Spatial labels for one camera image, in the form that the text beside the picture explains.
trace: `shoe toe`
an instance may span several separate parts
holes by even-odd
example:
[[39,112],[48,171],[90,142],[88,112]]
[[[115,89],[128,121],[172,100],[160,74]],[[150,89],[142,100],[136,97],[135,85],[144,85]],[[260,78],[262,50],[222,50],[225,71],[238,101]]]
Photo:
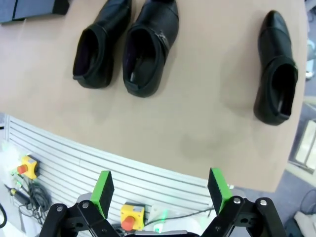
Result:
[[262,24],[261,32],[263,32],[267,28],[277,28],[289,35],[285,20],[283,19],[282,15],[275,10],[270,11],[266,15],[265,20]]
[[132,6],[132,0],[108,0],[106,5],[126,5]]
[[151,2],[162,2],[168,5],[168,8],[174,12],[174,14],[178,17],[178,5],[176,0],[146,0],[145,4],[151,3]]

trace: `shoe opening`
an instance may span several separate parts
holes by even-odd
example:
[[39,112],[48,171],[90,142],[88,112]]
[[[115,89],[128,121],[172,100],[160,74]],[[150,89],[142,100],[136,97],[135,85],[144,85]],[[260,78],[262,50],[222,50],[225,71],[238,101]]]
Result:
[[296,69],[290,64],[277,68],[272,78],[272,100],[279,113],[290,116],[295,94]]
[[79,43],[74,65],[74,76],[82,76],[94,65],[98,57],[99,44],[92,30],[83,31]]
[[156,50],[151,35],[143,29],[131,33],[126,48],[125,69],[130,82],[144,86],[153,76]]

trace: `shoe insole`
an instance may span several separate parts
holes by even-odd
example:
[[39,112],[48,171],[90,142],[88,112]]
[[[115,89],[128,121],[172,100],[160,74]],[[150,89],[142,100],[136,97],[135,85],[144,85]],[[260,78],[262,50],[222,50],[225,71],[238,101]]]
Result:
[[272,102],[277,111],[291,115],[295,93],[295,71],[291,65],[280,66],[272,80]]
[[84,32],[76,55],[75,75],[84,75],[95,64],[98,57],[98,40],[92,31]]
[[155,54],[153,54],[149,49],[142,48],[136,58],[134,71],[131,74],[131,82],[139,86],[146,85],[151,79],[154,66]]

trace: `black box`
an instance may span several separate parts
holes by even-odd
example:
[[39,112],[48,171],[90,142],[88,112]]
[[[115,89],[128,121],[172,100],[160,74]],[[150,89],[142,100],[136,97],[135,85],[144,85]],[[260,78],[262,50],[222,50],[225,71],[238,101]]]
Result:
[[16,1],[17,0],[0,0],[0,23],[12,21]]
[[48,14],[66,15],[68,8],[68,0],[17,0],[13,19],[18,20]]

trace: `table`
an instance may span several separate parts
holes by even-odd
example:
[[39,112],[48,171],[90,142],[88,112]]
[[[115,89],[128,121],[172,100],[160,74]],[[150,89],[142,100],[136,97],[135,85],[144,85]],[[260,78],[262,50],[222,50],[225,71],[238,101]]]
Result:
[[[158,92],[127,93],[116,46],[111,85],[72,80],[82,30],[104,0],[76,0],[65,17],[0,27],[0,111],[119,156],[207,178],[220,167],[230,184],[275,190],[291,149],[305,83],[307,18],[297,0],[179,0],[180,30]],[[133,20],[144,0],[134,0]],[[299,81],[291,119],[269,126],[253,115],[260,61],[257,37],[268,11],[285,18]]]

